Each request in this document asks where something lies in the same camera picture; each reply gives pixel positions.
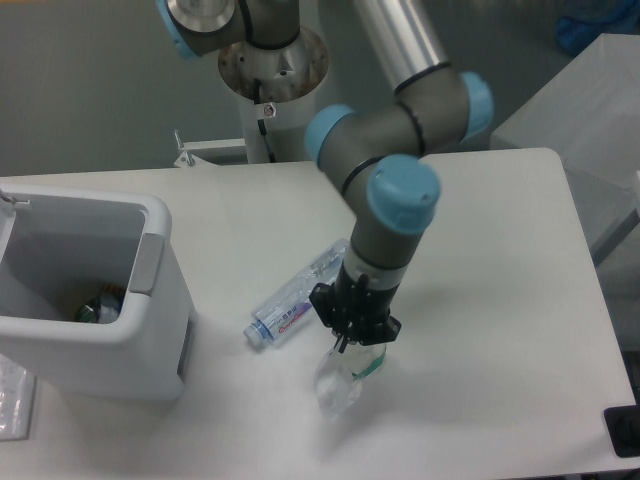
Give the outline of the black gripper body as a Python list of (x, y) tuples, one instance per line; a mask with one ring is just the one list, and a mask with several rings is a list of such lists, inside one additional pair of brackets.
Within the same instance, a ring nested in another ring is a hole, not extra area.
[(351, 344), (363, 346), (394, 342), (402, 328), (391, 315), (390, 305), (398, 287), (374, 290), (372, 278), (360, 274), (352, 279), (344, 265), (331, 284), (317, 284), (310, 301), (322, 324), (348, 335)]

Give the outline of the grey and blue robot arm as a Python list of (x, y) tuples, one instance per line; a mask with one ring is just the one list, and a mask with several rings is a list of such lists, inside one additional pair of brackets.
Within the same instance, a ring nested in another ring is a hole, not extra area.
[(298, 2), (161, 1), (157, 8), (181, 56), (217, 54), (238, 102), (247, 160), (309, 159), (353, 211), (336, 280), (310, 294), (337, 349), (393, 342), (401, 325), (391, 302), (440, 195), (422, 159), (489, 126), (488, 85), (451, 66), (417, 1), (355, 5), (394, 93), (390, 106), (365, 115), (316, 107), (328, 50), (302, 25)]

